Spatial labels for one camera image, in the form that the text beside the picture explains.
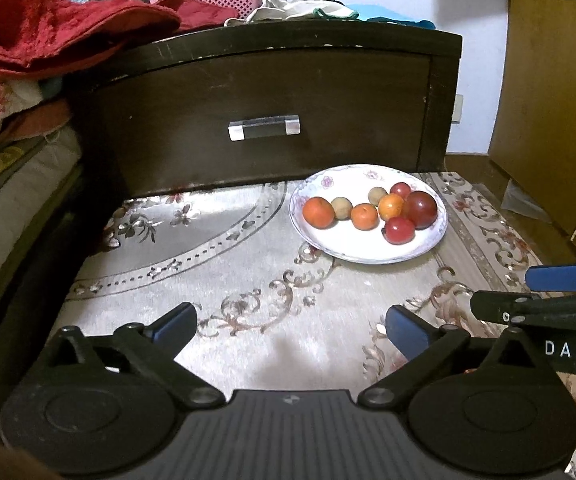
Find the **large dark red tomato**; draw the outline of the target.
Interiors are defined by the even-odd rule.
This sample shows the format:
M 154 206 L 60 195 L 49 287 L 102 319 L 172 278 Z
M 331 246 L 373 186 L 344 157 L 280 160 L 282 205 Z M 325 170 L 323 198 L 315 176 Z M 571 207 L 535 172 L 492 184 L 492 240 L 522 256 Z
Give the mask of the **large dark red tomato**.
M 413 191 L 404 200 L 402 216 L 410 220 L 416 230 L 424 230 L 437 220 L 438 206 L 430 194 Z

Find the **orange tangerine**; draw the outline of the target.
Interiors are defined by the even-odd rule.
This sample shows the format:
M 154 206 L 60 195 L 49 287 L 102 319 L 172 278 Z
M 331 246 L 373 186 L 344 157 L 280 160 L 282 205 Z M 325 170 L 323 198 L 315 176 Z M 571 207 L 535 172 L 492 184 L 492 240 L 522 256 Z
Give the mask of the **orange tangerine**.
M 302 216 L 307 224 L 315 229 L 328 229 L 336 220 L 331 203 L 323 197 L 309 198 L 302 207 Z
M 384 222 L 398 218 L 403 211 L 404 198 L 399 194 L 386 194 L 381 197 L 377 209 L 379 217 Z
M 350 219 L 355 229 L 370 231 L 378 226 L 380 217 L 376 207 L 370 203 L 357 204 L 351 209 Z

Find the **brown longan back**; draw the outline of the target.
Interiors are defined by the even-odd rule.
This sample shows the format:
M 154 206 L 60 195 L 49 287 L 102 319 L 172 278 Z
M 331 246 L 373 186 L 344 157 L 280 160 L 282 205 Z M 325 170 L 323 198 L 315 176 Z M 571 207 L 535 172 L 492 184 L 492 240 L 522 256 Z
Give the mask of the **brown longan back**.
M 368 201 L 373 206 L 377 207 L 384 196 L 387 196 L 388 192 L 381 186 L 375 186 L 371 188 L 368 192 Z

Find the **brown longan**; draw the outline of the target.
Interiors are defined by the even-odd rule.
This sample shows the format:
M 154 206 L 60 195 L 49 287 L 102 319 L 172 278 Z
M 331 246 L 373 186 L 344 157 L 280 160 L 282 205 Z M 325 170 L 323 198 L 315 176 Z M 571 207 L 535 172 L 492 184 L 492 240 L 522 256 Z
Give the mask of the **brown longan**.
M 375 186 L 371 188 L 368 192 L 368 201 L 373 206 L 377 207 L 384 196 L 387 196 L 388 192 L 381 186 Z
M 337 220 L 349 220 L 351 218 L 353 205 L 350 200 L 343 196 L 339 196 L 334 198 L 330 204 Z

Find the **small red cherry tomato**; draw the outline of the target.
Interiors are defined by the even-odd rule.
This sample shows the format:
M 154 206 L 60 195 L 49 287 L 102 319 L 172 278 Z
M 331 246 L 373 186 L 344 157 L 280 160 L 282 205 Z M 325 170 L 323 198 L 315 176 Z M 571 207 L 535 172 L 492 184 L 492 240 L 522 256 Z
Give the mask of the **small red cherry tomato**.
M 390 193 L 393 195 L 400 196 L 402 200 L 406 200 L 411 192 L 412 188 L 406 182 L 395 183 L 390 188 Z

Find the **brown longan front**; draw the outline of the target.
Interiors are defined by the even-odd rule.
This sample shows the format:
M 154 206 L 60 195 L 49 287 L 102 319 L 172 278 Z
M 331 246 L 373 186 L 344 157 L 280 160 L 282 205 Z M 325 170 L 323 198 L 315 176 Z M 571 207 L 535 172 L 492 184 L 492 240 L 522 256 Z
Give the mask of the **brown longan front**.
M 350 200 L 343 196 L 339 196 L 334 198 L 330 204 L 337 220 L 349 220 L 351 218 L 353 205 Z

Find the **floral beige table cloth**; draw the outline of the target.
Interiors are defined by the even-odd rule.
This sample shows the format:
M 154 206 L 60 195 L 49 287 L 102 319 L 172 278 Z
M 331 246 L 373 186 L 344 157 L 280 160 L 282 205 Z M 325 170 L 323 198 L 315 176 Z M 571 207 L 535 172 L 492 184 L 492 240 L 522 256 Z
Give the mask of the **floral beige table cloth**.
M 540 254 L 478 188 L 458 174 L 426 174 L 448 229 L 414 260 L 363 266 L 320 252 L 289 218 L 294 185 L 278 182 L 123 202 L 96 234 L 57 325 L 87 335 L 149 323 L 182 302 L 198 330 L 180 362 L 210 384 L 236 389 L 346 389 L 358 393 L 404 359 L 384 316 L 402 304 L 433 325 L 474 336 L 480 289 L 520 292 Z

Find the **wooden cabinet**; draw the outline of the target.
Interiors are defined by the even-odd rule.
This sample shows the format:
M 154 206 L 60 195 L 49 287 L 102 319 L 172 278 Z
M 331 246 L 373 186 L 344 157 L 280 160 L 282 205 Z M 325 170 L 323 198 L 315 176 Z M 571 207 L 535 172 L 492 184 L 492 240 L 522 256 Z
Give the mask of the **wooden cabinet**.
M 576 248 L 576 0 L 509 0 L 489 155 Z

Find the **white floral plate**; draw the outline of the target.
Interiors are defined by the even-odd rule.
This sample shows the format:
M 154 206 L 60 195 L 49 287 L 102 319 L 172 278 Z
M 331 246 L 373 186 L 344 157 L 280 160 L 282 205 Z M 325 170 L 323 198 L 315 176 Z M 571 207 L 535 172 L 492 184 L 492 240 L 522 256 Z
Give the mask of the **white floral plate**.
M 361 231 L 349 220 L 336 221 L 327 229 L 310 226 L 303 218 L 303 205 L 312 197 L 325 200 L 345 197 L 353 205 L 366 203 L 368 192 L 375 186 L 388 188 L 398 182 L 412 190 L 428 193 L 438 206 L 438 218 L 420 230 L 408 243 L 393 245 L 384 238 L 381 227 Z M 361 264 L 389 264 L 425 255 L 440 243 L 448 229 L 448 214 L 440 195 L 430 185 L 399 169 L 371 164 L 331 167 L 313 174 L 297 185 L 289 201 L 289 215 L 294 229 L 312 246 L 337 259 Z

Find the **stack of folded bedding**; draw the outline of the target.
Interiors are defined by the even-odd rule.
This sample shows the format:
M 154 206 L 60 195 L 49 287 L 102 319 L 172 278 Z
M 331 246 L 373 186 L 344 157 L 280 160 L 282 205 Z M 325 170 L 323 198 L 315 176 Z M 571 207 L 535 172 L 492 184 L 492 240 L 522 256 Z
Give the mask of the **stack of folded bedding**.
M 61 80 L 0 82 L 0 272 L 81 157 Z

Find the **dark wooden nightstand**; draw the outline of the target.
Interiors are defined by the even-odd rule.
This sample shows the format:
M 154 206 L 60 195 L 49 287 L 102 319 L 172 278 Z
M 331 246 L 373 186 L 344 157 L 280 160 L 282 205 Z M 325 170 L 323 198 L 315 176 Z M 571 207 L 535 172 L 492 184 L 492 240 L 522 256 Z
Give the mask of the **dark wooden nightstand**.
M 82 148 L 132 197 L 306 177 L 343 164 L 438 170 L 461 36 L 361 21 L 189 32 L 69 78 Z M 298 115 L 298 136 L 232 142 L 234 120 Z

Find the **red velvet blanket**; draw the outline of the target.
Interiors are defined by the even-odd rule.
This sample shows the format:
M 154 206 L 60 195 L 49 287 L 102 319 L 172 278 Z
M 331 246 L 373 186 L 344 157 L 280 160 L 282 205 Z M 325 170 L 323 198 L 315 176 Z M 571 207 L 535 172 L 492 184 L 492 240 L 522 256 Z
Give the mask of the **red velvet blanket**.
M 237 15 L 199 0 L 0 0 L 0 80 L 85 70 L 131 42 L 221 26 Z

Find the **white and teal cloths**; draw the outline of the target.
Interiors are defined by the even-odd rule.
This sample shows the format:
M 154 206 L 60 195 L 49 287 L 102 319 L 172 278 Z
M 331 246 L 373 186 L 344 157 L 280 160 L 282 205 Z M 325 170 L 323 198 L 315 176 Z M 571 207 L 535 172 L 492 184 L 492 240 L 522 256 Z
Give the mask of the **white and teal cloths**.
M 261 5 L 245 18 L 229 18 L 224 25 L 235 27 L 297 20 L 361 21 L 436 29 L 432 21 L 415 21 L 383 6 L 372 4 L 347 6 L 338 0 L 261 0 Z

